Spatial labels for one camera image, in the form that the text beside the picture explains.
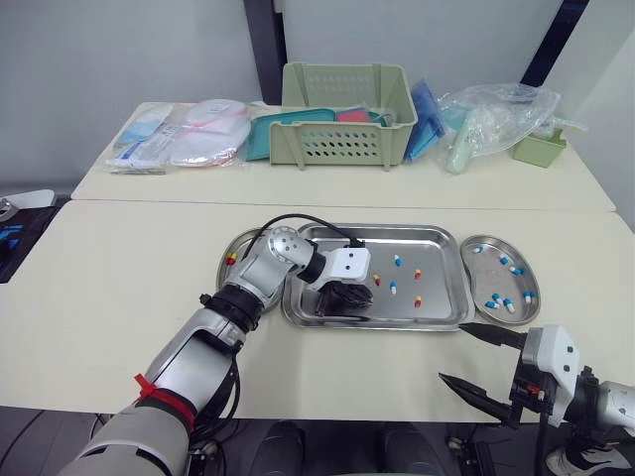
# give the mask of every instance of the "white table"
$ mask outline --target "white table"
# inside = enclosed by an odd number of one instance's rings
[[[285,206],[72,201],[0,288],[0,405],[114,413],[215,289],[229,241]],[[302,207],[508,240],[537,275],[533,325],[567,327],[600,379],[635,384],[633,235],[613,213]],[[301,224],[291,221],[292,225]],[[517,352],[464,333],[301,329],[276,310],[239,354],[239,417],[489,421],[437,377],[506,400]]]
[[[150,104],[139,106],[131,118]],[[389,173],[379,167],[308,167],[300,171],[261,161],[244,167],[170,169],[158,177],[116,176],[105,167],[111,150],[111,144],[104,149],[73,192],[73,199],[615,210],[571,146],[548,169],[511,160],[508,153],[501,153],[475,159],[467,172],[456,177],[443,172],[430,158],[393,168]]]

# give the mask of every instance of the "wire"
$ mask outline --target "wire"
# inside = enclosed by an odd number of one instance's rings
[[[245,424],[243,424],[242,428],[240,428],[240,431],[238,431],[238,428],[240,427],[240,424],[243,422],[244,420],[237,420],[238,424],[236,425],[236,427],[234,428],[234,430],[229,433],[226,437],[224,437],[223,439],[220,440],[221,444],[226,443],[227,441],[229,441],[232,438],[237,437],[239,434],[241,434],[245,429],[247,429],[249,427],[249,425],[253,422],[253,420],[247,420],[245,422]]]
[[[220,453],[220,461],[222,462],[222,475],[227,476],[227,457],[222,444],[218,444],[218,453]]]
[[[0,459],[0,471],[2,470],[2,466],[4,466],[4,462],[7,460],[7,457],[9,456],[9,453],[11,452],[11,450],[13,449],[13,447],[16,445],[16,443],[18,442],[18,440],[22,437],[22,435],[24,433],[27,432],[27,429],[29,429],[31,427],[31,425],[33,423],[36,422],[36,420],[42,416],[42,414],[44,413],[44,410],[40,410],[39,412],[36,413],[36,415],[31,418],[29,420],[29,422],[27,424],[24,425],[24,427],[20,430],[20,432],[16,435],[15,438],[13,438],[13,441],[11,441],[11,444],[9,445],[9,447],[7,448],[7,450],[4,452],[4,454],[2,455],[2,459]]]
[[[547,430],[549,429],[549,415],[540,414],[540,426],[536,439],[536,453],[534,454],[534,476],[542,476],[545,452],[547,449]]]
[[[317,217],[312,216],[312,215],[306,215],[304,213],[286,213],[284,215],[280,215],[280,216],[277,216],[275,218],[272,218],[267,223],[262,225],[262,227],[258,230],[258,232],[254,235],[254,237],[249,242],[249,245],[247,246],[247,249],[245,250],[245,254],[242,255],[242,259],[244,260],[247,257],[247,255],[249,254],[251,249],[254,247],[254,244],[256,243],[256,240],[267,230],[267,228],[269,228],[274,223],[276,223],[278,221],[281,221],[281,220],[286,220],[287,218],[304,218],[305,220],[314,221],[315,223],[319,223],[320,225],[323,225],[326,228],[329,228],[329,229],[333,230],[335,233],[343,236],[344,238],[347,238],[350,241],[350,246],[351,247],[359,248],[359,247],[363,246],[362,242],[359,241],[357,238],[355,238],[354,236],[352,236],[348,232],[342,230],[338,226],[335,226],[332,223],[328,223],[327,221],[322,220],[321,218],[317,218]]]
[[[232,370],[234,373],[234,400],[231,404],[229,413],[227,414],[225,419],[216,426],[208,427],[201,431],[194,431],[191,436],[191,440],[194,445],[213,439],[221,430],[223,430],[232,422],[233,417],[236,414],[236,410],[238,409],[238,402],[240,401],[240,374],[238,372],[238,365],[236,364],[235,358],[232,364]]]
[[[90,427],[90,432],[88,433],[88,441],[91,441],[92,438],[95,436],[95,430],[97,429],[97,423],[101,423],[101,426],[104,426],[106,424],[106,422],[104,421],[103,417],[100,414],[95,414],[95,420],[92,423],[92,426]]]

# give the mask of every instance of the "packaged item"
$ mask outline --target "packaged item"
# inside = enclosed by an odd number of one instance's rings
[[[526,84],[470,86],[439,101],[454,144],[444,167],[460,174],[472,157],[495,154],[519,143],[555,111],[560,95]]]
[[[117,138],[114,148],[119,149],[135,142],[147,141],[173,109],[174,104],[159,104],[141,113]]]
[[[193,106],[180,124],[170,149],[170,164],[179,167],[227,166],[239,161],[237,152],[251,130],[245,104],[211,99]]]
[[[148,140],[116,149],[108,168],[114,174],[164,174],[168,150],[179,130],[177,125],[165,124]]]

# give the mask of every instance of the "metal tray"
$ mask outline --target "metal tray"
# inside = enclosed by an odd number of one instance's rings
[[[473,250],[479,246],[483,247],[483,251],[474,253]],[[463,241],[460,254],[471,281],[474,303],[480,314],[507,325],[522,325],[536,318],[541,303],[538,282],[529,263],[516,248],[493,236],[476,235]],[[500,263],[501,254],[509,259],[506,265]],[[512,275],[509,271],[511,266],[522,269],[523,274]],[[524,292],[534,293],[530,303],[525,303]],[[500,294],[502,298],[510,298],[515,311],[510,312],[504,305],[496,309],[485,307],[494,293]]]
[[[287,318],[303,327],[344,327],[368,329],[456,330],[473,319],[474,303],[467,276],[452,236],[436,226],[419,225],[339,225],[364,240],[371,254],[364,283],[373,293],[373,304],[357,315],[318,316],[318,293],[309,291],[295,277],[285,281],[282,309]],[[329,251],[347,243],[321,225],[309,224],[300,230],[304,238]],[[395,255],[402,260],[396,266]],[[415,280],[415,270],[422,276]],[[376,286],[373,275],[379,275]],[[395,281],[393,296],[390,283]],[[415,307],[416,296],[422,305]]]
[[[216,288],[217,289],[220,290],[220,288],[222,288],[222,285],[225,283],[225,280],[227,279],[227,276],[229,275],[229,272],[231,271],[231,266],[227,265],[227,256],[231,253],[236,253],[237,255],[236,261],[242,260],[242,256],[244,255],[245,250],[247,249],[247,246],[249,245],[249,242],[254,236],[256,236],[256,233],[258,233],[258,228],[245,231],[244,233],[241,233],[236,238],[234,238],[234,240],[231,243],[229,243],[229,246],[227,247],[223,255],[220,257],[220,264],[218,265],[218,273],[216,274]],[[264,312],[267,312],[268,310],[271,310],[276,305],[278,305],[278,302],[280,302],[280,298],[282,297],[282,289],[283,289],[283,285],[280,285],[272,301],[269,303],[267,307],[265,307]]]

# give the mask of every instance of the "plastic basket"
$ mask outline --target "plastic basket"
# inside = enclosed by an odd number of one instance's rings
[[[377,165],[402,163],[417,122],[406,74],[388,64],[327,65],[292,62],[283,71],[283,110],[365,105],[396,115],[390,127],[365,122],[296,122],[271,125],[271,163]]]

